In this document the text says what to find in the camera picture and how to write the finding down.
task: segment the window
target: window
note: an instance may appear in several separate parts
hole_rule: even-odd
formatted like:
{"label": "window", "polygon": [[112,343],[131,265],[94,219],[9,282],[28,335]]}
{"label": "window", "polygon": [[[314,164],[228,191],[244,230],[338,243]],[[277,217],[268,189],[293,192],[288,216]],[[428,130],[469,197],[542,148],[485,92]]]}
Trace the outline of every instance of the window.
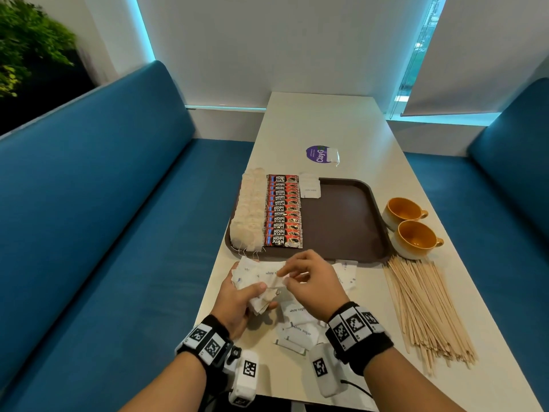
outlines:
{"label": "window", "polygon": [[415,79],[419,74],[419,69],[423,63],[423,58],[425,58],[425,53],[427,53],[429,43],[431,42],[431,38],[435,32],[435,28],[439,21],[440,14],[443,11],[445,2],[446,0],[433,0],[429,6],[427,16],[425,17],[421,31],[419,32],[418,40],[415,43],[412,57],[410,58],[402,82],[400,83],[395,100],[390,107],[388,116],[389,119],[391,119],[394,114],[400,116],[406,107],[410,92],[412,91]]}

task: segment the purple sticker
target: purple sticker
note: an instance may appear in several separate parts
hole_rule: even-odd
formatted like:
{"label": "purple sticker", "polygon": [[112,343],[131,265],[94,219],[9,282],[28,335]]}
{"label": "purple sticker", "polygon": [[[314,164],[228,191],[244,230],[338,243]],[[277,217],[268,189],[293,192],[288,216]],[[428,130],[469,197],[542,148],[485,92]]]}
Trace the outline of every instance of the purple sticker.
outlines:
{"label": "purple sticker", "polygon": [[311,146],[307,149],[307,157],[313,162],[329,163],[328,148],[326,146]]}

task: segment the ceramic mug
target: ceramic mug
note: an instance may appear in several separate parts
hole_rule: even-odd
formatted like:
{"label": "ceramic mug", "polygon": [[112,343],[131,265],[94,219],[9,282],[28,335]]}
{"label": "ceramic mug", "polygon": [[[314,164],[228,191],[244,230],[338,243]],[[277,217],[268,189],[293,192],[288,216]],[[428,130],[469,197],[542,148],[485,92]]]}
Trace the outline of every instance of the ceramic mug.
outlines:
{"label": "ceramic mug", "polygon": [[387,202],[381,217],[388,228],[396,230],[402,221],[421,220],[429,213],[422,210],[414,201],[406,198],[392,198]]}
{"label": "ceramic mug", "polygon": [[396,252],[405,259],[423,259],[435,247],[444,244],[432,229],[419,221],[402,221],[391,237]]}

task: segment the white camera device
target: white camera device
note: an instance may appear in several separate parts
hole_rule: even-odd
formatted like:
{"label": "white camera device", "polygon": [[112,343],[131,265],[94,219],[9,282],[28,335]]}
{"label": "white camera device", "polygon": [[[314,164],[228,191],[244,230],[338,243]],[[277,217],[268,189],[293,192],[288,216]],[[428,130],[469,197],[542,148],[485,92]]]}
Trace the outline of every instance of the white camera device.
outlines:
{"label": "white camera device", "polygon": [[347,390],[347,385],[341,383],[341,380],[345,379],[343,367],[335,358],[334,349],[330,344],[317,344],[309,350],[307,357],[315,372],[316,383],[322,396],[329,398]]}
{"label": "white camera device", "polygon": [[259,357],[253,351],[233,346],[225,359],[223,372],[232,379],[229,403],[246,408],[255,399]]}

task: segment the forearm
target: forearm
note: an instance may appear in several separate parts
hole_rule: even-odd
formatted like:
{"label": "forearm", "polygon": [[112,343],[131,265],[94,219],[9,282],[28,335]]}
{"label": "forearm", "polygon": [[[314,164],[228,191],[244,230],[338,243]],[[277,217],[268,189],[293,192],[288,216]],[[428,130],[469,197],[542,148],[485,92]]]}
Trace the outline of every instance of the forearm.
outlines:
{"label": "forearm", "polygon": [[206,388],[206,371],[191,353],[181,353],[120,412],[196,412]]}
{"label": "forearm", "polygon": [[364,379],[381,412],[465,412],[395,348],[375,356]]}

